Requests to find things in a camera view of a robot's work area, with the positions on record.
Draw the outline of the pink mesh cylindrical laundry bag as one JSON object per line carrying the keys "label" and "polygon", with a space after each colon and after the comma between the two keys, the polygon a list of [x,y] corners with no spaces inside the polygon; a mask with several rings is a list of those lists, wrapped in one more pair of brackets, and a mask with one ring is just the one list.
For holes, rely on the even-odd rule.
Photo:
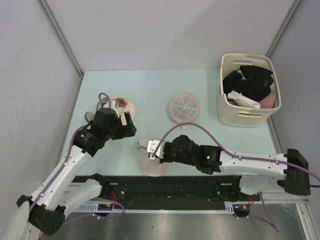
{"label": "pink mesh cylindrical laundry bag", "polygon": [[159,163],[159,161],[149,159],[147,152],[149,141],[151,141],[149,138],[142,138],[138,141],[139,157],[137,162],[140,170],[149,177],[164,176],[171,168],[172,163]]}

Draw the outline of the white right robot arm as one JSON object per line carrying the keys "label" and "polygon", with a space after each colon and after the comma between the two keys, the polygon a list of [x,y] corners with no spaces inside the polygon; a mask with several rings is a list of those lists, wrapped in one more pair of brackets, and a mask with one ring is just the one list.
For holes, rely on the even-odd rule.
{"label": "white right robot arm", "polygon": [[218,146],[198,145],[186,135],[180,135],[172,142],[162,141],[154,147],[154,156],[160,163],[194,166],[207,175],[242,173],[239,183],[230,188],[231,196],[237,201],[278,187],[292,195],[311,194],[309,164],[296,149],[289,148],[286,153],[276,155],[244,156],[228,153]]}

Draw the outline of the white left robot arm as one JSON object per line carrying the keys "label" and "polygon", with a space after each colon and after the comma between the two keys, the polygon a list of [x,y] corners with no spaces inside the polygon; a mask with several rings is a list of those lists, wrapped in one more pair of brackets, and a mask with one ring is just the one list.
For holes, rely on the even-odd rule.
{"label": "white left robot arm", "polygon": [[65,191],[107,141],[133,137],[136,131],[130,112],[119,116],[115,108],[100,108],[93,120],[75,130],[66,156],[41,186],[30,196],[21,195],[17,200],[19,207],[25,202],[30,205],[27,221],[52,236],[74,209],[94,198],[107,199],[111,193],[110,181],[98,173],[69,194]]}

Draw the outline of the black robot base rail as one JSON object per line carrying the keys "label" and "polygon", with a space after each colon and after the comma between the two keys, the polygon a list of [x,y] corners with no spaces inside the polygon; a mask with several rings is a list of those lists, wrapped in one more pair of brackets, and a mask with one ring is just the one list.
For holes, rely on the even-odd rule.
{"label": "black robot base rail", "polygon": [[248,211],[257,193],[241,193],[238,176],[104,176],[100,200],[88,200],[76,212],[232,213]]}

